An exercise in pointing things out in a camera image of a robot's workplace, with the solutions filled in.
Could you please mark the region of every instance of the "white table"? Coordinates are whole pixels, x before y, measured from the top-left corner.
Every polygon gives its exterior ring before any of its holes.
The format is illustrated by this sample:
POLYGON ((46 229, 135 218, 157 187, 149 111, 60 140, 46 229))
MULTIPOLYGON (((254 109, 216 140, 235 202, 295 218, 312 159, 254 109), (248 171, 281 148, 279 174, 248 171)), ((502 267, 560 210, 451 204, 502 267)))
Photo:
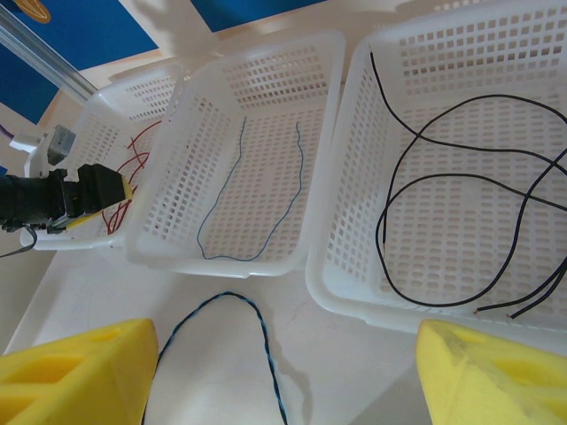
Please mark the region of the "white table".
MULTIPOLYGON (((429 424, 415 336, 324 311, 302 273, 233 280, 151 271, 116 250, 55 256, 9 351, 135 317, 151 317, 160 345, 206 298, 234 290, 256 301, 290 424, 429 424)), ((188 321, 159 367, 146 424, 280 424, 252 308, 214 301, 188 321)))

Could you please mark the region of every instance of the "black wire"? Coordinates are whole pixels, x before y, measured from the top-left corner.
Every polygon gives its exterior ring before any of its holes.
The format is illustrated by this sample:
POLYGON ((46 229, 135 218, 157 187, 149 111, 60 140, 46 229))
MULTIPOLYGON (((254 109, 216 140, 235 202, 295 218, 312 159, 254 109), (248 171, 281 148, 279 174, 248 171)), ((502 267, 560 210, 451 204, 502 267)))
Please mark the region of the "black wire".
POLYGON ((0 255, 0 259, 5 257, 10 257, 11 255, 22 254, 24 252, 28 252, 34 249, 35 244, 37 243, 37 233, 29 226, 24 226, 24 229, 32 236, 32 243, 30 245, 22 246, 21 248, 17 249, 16 251, 8 252, 7 254, 0 255))
MULTIPOLYGON (((384 92, 384 87, 382 86, 382 82, 380 81, 380 77, 378 76, 378 71, 376 68, 376 62, 374 61, 374 53, 371 51, 370 52, 370 61, 372 62, 372 70, 374 71, 374 75, 376 77, 376 81, 378 84, 378 88, 380 89, 380 94, 382 96, 382 99, 384 100, 384 105, 386 107, 386 109, 388 110, 388 112, 407 130, 409 131, 412 135, 415 135, 416 138, 408 145, 408 147, 403 151, 403 153, 401 154, 400 158, 398 159, 398 163, 396 164, 396 167, 394 168, 393 174, 392 174, 392 179, 390 180, 390 188, 388 189, 388 196, 386 199, 390 199, 390 196, 392 195, 392 189, 393 189, 393 184, 396 178, 396 174, 398 173, 398 169, 400 168, 401 162, 403 161, 403 159, 406 157, 406 155, 408 154, 409 150, 414 146, 414 144, 416 144, 418 139, 423 139, 426 142, 430 142, 430 143, 434 143, 434 144, 438 144, 441 146, 448 146, 448 147, 452 147, 452 148, 459 148, 459 149, 465 149, 468 151, 479 151, 479 152, 496 152, 496 153, 521 153, 524 155, 529 155, 531 157, 535 157, 538 159, 541 159, 542 161, 547 162, 548 164, 551 164, 552 161, 551 159, 544 157, 543 155, 540 155, 539 153, 536 152, 532 152, 532 151, 524 151, 521 149, 496 149, 496 148, 478 148, 475 146, 468 146, 468 145, 463 145, 463 144, 455 144, 455 143, 449 143, 449 142, 441 142, 439 140, 435 140, 435 139, 431 139, 430 137, 426 137, 423 135, 423 132, 434 122, 436 122, 437 120, 440 120, 441 118, 443 118, 445 115, 449 114, 450 112, 454 111, 457 108, 460 108, 461 106, 464 106, 470 102, 475 102, 477 100, 482 100, 482 99, 487 99, 487 98, 494 98, 494 97, 503 97, 503 98, 508 98, 508 99, 514 99, 514 100, 519 100, 522 102, 526 102, 528 104, 534 104, 540 108, 546 109, 552 113, 554 113, 555 115, 557 115, 559 118, 561 118, 563 120, 563 122, 565 122, 565 124, 567 124, 567 119, 556 109, 552 108, 551 106, 548 106, 546 104, 542 104, 540 102, 537 102, 535 100, 531 100, 531 99, 527 99, 525 97, 519 97, 519 96, 513 96, 513 95, 503 95, 503 94, 492 94, 492 95, 483 95, 483 96, 476 96, 476 97, 472 97, 470 99, 464 100, 462 102, 460 102, 459 104, 456 104, 455 106, 450 107, 449 109, 447 109, 446 111, 442 112, 441 114, 439 114, 438 116, 436 116, 435 118, 433 118, 432 120, 430 120, 427 124, 425 124, 425 126, 423 126, 423 128, 421 130, 419 130, 419 132, 416 132, 412 127, 410 127, 404 120, 402 120, 397 114, 396 112, 392 109, 392 107, 390 106, 390 103, 388 102, 388 99, 386 97, 386 94, 384 92)), ((563 168, 562 166, 560 166, 559 164, 555 164, 555 166, 557 167, 557 169, 559 169, 563 174, 567 175, 567 170, 565 170, 565 168, 563 168)), ((386 215, 384 217, 384 234, 382 236, 382 243, 385 243, 386 241, 386 222, 387 222, 387 212, 386 215)))
MULTIPOLYGON (((546 105, 546 104, 541 104, 539 102, 533 101, 531 99, 526 99, 523 97, 516 97, 516 96, 512 96, 512 95, 484 95, 484 96, 480 96, 480 97, 473 97, 471 99, 465 100, 464 102, 461 102, 455 106, 453 106, 452 108, 449 108, 448 110, 442 112, 440 115, 438 115, 437 117, 435 117, 433 120, 429 121, 419 132, 416 132, 413 128, 411 128, 410 126, 408 126, 402 119, 400 119, 400 117, 398 117, 398 115, 396 115, 396 113, 393 111, 392 107, 388 104, 387 99, 385 97, 385 93, 384 93, 384 88, 382 87, 382 83, 380 81, 380 78, 378 76, 377 73, 377 69, 376 69, 376 63, 374 61, 374 54, 372 52, 370 52, 370 60, 372 62, 372 67, 374 70, 374 74, 377 78, 377 84, 378 87, 380 89, 380 93, 382 95, 382 98, 384 99, 384 104, 386 105, 386 108, 388 109, 388 111, 390 112, 390 114, 405 128, 407 129, 409 132, 411 132, 412 134, 414 134, 416 136, 416 138, 412 141, 412 143, 404 150, 404 152, 402 153, 396 167, 394 168, 394 172, 392 175, 392 180, 390 183, 390 188, 388 191, 388 197, 386 199, 386 204, 384 207, 384 210, 382 211, 382 213, 380 214, 380 218, 378 219, 378 223, 377 223, 377 227, 376 227, 376 233, 375 233, 375 239, 376 239, 376 246, 377 246, 377 252, 378 252, 378 257, 380 258, 380 262, 382 263, 382 267, 384 269, 384 275, 388 281, 388 283, 390 284, 390 286, 392 287, 392 289, 394 290, 394 292, 396 292, 396 294, 398 294, 401 298, 406 299, 409 302, 412 302, 414 304, 418 304, 418 305, 423 305, 423 306, 428 306, 428 307, 452 307, 452 306, 458 306, 458 305, 465 305, 468 304, 482 296, 484 296, 489 290, 491 290, 493 288, 493 286, 501 279, 501 276, 503 275, 503 273, 505 272, 505 270, 508 268, 508 265, 514 255, 514 252, 516 250, 517 247, 517 241, 518 241, 518 237, 519 237, 519 230, 522 224, 522 218, 524 217, 524 211, 525 211, 525 207, 527 206, 527 202, 529 199, 532 200, 538 200, 538 201, 542 201, 542 199, 535 199, 535 197, 532 196, 533 191, 536 189, 536 187, 538 186, 538 184, 544 179, 544 177, 549 173, 549 171, 551 171, 554 167, 557 167, 560 171, 562 171, 564 174, 567 174, 565 172, 565 169, 561 166, 558 165, 558 162, 565 156, 565 154, 567 154, 567 149, 565 149, 564 151, 562 151, 556 158, 555 160, 550 160, 549 158, 543 157, 539 154, 536 154, 535 152, 530 152, 530 151, 522 151, 522 150, 502 150, 502 149, 488 149, 488 148, 474 148, 474 147, 470 147, 470 146, 465 146, 465 145, 458 145, 458 144, 454 144, 454 143, 445 143, 445 142, 440 142, 437 141, 435 139, 430 139, 428 137, 425 137, 422 135, 422 132, 428 127, 430 126, 433 122, 435 122, 436 120, 440 119, 441 117, 445 116, 446 114, 450 113, 451 111, 454 111, 456 108, 463 106, 464 104, 467 104, 469 102, 473 102, 476 100, 480 100, 480 99, 485 99, 485 98, 490 98, 490 97, 506 97, 506 98, 511 98, 511 99, 515 99, 515 100, 520 100, 529 104, 535 104, 543 109, 546 109, 552 113, 554 113, 555 115, 557 115, 562 121, 563 123, 567 124, 567 118, 565 118, 559 111, 557 111, 556 109, 546 105), (431 143, 435 143, 435 144, 440 144, 440 145, 444 145, 444 146, 450 146, 450 147, 455 147, 455 148, 461 148, 461 149, 469 149, 472 151, 492 151, 492 152, 506 152, 506 153, 522 153, 522 154, 526 154, 526 155, 530 155, 533 156, 535 158, 539 158, 542 159, 546 162, 548 162, 550 165, 548 168, 546 168, 541 174, 540 176, 535 180, 535 182, 532 184, 532 186, 528 189, 528 191, 526 193, 520 192, 518 190, 512 189, 506 185, 504 185, 503 183, 494 181, 492 179, 489 179, 487 177, 481 176, 481 175, 477 175, 477 174, 433 174, 433 175, 428 175, 428 176, 424 176, 422 178, 416 179, 410 183, 408 183, 407 185, 405 185, 402 189, 400 189, 393 197, 391 197, 392 194, 392 188, 393 188, 393 184, 394 184, 394 179, 395 179, 395 175, 400 167, 401 161, 403 160, 403 158, 405 157, 405 155, 408 153, 409 149, 416 143, 416 141, 418 139, 424 139, 428 142, 431 143), (497 273, 497 275, 494 277, 494 279, 490 282, 490 284, 488 284, 483 290, 481 290, 478 294, 466 298, 462 301, 456 301, 456 302, 452 302, 452 303, 439 303, 439 304, 434 304, 434 303, 425 303, 423 301, 419 301, 419 300, 415 300, 411 297, 408 297, 406 295, 404 295, 400 290, 398 290, 398 288, 395 286, 395 284, 392 281, 391 276, 388 273, 388 269, 387 266, 385 264, 385 260, 384 260, 384 255, 380 249, 380 243, 379 243, 379 229, 380 229, 380 225, 382 224, 382 222, 384 222, 384 233, 383 233, 383 243, 385 243, 385 222, 386 222, 386 215, 387 215, 387 211, 388 208, 390 207, 390 205, 395 201, 395 199, 406 189, 408 189, 409 187, 413 186, 414 184, 417 184, 418 182, 424 181, 424 180, 428 180, 428 179, 432 179, 432 178, 439 178, 439 177, 469 177, 469 178, 477 178, 480 180, 484 180, 487 182, 491 182, 493 184, 498 185, 501 188, 504 188, 506 190, 511 191, 512 193, 515 193, 517 195, 521 195, 524 196, 524 201, 522 202, 522 205, 520 206, 520 210, 518 212, 518 216, 517 216, 517 223, 516 223, 516 228, 514 231, 514 237, 512 240, 512 245, 510 247, 510 251, 509 251, 509 255, 506 257, 504 264, 502 265, 501 269, 499 270, 499 272, 497 273)), ((547 205, 551 205, 553 203, 550 203, 548 201, 544 202, 544 204, 547 205)), ((542 296, 539 300, 537 300, 536 302, 528 305, 527 307, 523 308, 522 310, 520 310, 519 312, 514 313, 513 315, 511 315, 510 317, 512 319, 516 318, 517 316, 519 316, 522 313, 527 312, 528 310, 530 310, 531 308, 533 308, 534 306, 538 305, 539 303, 543 302, 546 298, 548 298, 553 291, 555 290, 555 288, 558 286, 559 282, 563 279, 564 275, 567 273, 567 266, 564 264, 565 260, 562 262, 562 265, 560 265, 557 270, 542 284, 540 285, 540 287, 538 287, 532 294, 529 294, 526 297, 522 297, 520 298, 520 300, 517 301, 513 301, 511 302, 510 305, 513 304, 519 304, 521 302, 524 302, 526 299, 529 299, 535 295, 537 295, 538 293, 540 293, 543 289, 545 289, 549 283, 555 279, 554 284, 551 286, 551 288, 548 290, 548 292, 546 292, 546 294, 544 296, 542 296)), ((504 305, 489 305, 487 307, 482 307, 482 310, 488 310, 490 308, 498 308, 499 306, 504 306, 504 305)))

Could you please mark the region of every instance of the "white plastic basket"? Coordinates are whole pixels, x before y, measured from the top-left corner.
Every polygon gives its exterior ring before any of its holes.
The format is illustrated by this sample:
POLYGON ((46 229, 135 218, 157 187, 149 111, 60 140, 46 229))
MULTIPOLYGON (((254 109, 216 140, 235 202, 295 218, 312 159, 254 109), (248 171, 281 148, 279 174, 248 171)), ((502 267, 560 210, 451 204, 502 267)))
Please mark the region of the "white plastic basket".
MULTIPOLYGON (((160 121, 166 113, 176 82, 183 79, 183 67, 170 64, 156 66, 124 80, 115 82, 95 93, 85 104, 82 115, 73 128, 77 134, 70 155, 56 166, 68 171, 69 180, 77 180, 77 169, 84 164, 102 164, 118 169, 134 152, 128 146, 133 137, 160 121)), ((139 153, 149 152, 159 125, 146 131, 136 141, 139 153)), ((129 177, 136 162, 122 168, 129 177)), ((136 173, 136 185, 144 170, 136 173)), ((112 217, 114 208, 106 211, 112 217)), ((108 235, 102 216, 58 235, 38 232, 37 250, 77 250, 102 245, 120 245, 124 226, 108 235)))
MULTIPOLYGON (((567 331, 567 282, 514 321, 506 313, 527 303, 473 314, 478 306, 531 292, 567 254, 567 214, 532 201, 508 270, 476 303, 421 307, 390 288, 377 256, 375 229, 392 170, 413 136, 385 109, 369 57, 372 50, 393 110, 416 131, 448 107, 482 94, 529 97, 565 113, 566 28, 564 1, 491 2, 388 27, 359 44, 324 179, 328 197, 318 211, 319 236, 307 260, 307 286, 320 305, 408 331, 415 331, 421 319, 440 314, 458 321, 567 331)), ((554 158, 565 148, 567 129, 536 106, 494 98, 456 110, 424 134, 554 158)), ((420 140, 400 168, 394 193, 420 176, 450 172, 483 174, 526 192, 547 165, 525 155, 465 151, 420 140)), ((554 170, 534 195, 567 205, 564 188, 564 175, 554 170)), ((429 303, 480 292, 509 252, 522 200, 471 179, 429 180, 404 192, 389 209, 386 242, 386 262, 398 288, 429 303)))
POLYGON ((220 58, 192 75, 127 218, 128 259, 233 277, 302 266, 344 51, 343 35, 326 31, 220 58), (221 258, 204 258, 201 227, 205 256, 221 258))

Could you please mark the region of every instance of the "yellow sponge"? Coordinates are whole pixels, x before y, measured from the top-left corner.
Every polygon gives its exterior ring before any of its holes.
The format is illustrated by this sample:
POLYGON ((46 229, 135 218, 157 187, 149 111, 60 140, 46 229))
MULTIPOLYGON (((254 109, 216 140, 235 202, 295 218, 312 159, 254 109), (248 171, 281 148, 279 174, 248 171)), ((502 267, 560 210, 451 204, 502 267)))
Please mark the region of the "yellow sponge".
POLYGON ((139 425, 157 358, 147 319, 0 357, 0 424, 139 425))
POLYGON ((565 357, 424 321, 416 360, 434 425, 567 423, 565 357))

